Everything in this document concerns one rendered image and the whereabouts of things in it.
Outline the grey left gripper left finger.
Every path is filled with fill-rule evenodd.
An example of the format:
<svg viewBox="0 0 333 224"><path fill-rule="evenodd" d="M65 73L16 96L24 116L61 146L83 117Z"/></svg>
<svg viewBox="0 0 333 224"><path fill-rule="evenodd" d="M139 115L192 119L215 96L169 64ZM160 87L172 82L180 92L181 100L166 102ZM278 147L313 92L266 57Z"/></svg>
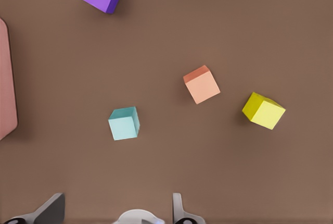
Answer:
<svg viewBox="0 0 333 224"><path fill-rule="evenodd" d="M56 193L36 211L12 217L3 224L63 224L65 194Z"/></svg>

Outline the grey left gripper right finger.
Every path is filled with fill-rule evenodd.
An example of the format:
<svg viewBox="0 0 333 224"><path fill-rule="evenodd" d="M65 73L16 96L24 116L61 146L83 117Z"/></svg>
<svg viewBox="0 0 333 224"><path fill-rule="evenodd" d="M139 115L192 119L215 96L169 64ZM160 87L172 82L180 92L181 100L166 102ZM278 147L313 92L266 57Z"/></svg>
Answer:
<svg viewBox="0 0 333 224"><path fill-rule="evenodd" d="M202 217L184 211L180 193L173 193L172 204L173 224L206 224Z"/></svg>

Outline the light blue cube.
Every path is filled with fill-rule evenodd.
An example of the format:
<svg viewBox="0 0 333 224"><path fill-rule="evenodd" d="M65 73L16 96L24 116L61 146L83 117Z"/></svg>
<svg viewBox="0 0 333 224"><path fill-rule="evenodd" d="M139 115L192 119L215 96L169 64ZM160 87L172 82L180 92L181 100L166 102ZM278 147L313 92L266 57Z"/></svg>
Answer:
<svg viewBox="0 0 333 224"><path fill-rule="evenodd" d="M115 109L108 122L115 141L138 137L140 123L136 107Z"/></svg>

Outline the orange cube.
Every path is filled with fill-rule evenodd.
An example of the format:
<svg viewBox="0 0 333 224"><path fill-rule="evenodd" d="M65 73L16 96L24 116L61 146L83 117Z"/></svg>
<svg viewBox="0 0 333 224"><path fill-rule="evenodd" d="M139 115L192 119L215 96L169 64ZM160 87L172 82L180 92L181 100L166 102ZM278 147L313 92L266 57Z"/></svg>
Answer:
<svg viewBox="0 0 333 224"><path fill-rule="evenodd" d="M183 80L196 104L200 104L221 92L206 65L186 74L183 76Z"/></svg>

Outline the yellow cube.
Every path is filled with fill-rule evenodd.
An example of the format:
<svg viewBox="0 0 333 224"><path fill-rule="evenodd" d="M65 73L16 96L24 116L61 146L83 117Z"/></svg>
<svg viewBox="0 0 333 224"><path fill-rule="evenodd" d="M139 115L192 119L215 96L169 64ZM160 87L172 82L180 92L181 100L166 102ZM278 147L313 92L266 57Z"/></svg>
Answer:
<svg viewBox="0 0 333 224"><path fill-rule="evenodd" d="M270 130L274 129L285 111L282 106L272 99L256 92L251 93L242 109L243 114L251 122Z"/></svg>

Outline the pink tray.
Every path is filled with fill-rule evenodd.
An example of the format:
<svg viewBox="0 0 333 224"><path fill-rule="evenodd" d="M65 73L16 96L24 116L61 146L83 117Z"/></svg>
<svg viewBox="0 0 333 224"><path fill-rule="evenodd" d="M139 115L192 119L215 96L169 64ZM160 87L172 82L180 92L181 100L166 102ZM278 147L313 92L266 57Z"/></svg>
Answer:
<svg viewBox="0 0 333 224"><path fill-rule="evenodd" d="M9 34L0 18L0 141L18 125Z"/></svg>

